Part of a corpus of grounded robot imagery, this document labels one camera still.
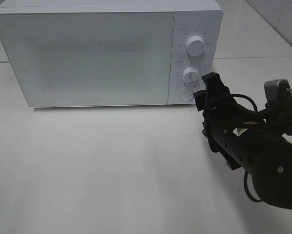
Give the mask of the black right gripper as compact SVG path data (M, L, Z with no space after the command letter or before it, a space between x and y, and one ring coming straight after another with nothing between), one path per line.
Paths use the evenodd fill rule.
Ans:
M193 93L197 111L203 110L203 134L212 152L220 153L231 170L251 170L252 144L245 139L260 124L254 101L240 94L230 95L218 73L202 76L206 89Z

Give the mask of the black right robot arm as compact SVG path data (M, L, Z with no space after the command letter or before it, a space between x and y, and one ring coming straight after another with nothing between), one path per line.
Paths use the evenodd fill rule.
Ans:
M256 203L292 210L292 89L286 79L265 82L266 105L252 110L237 103L219 74L202 77L205 89L194 93L203 115L210 150L227 165L243 168L244 190Z

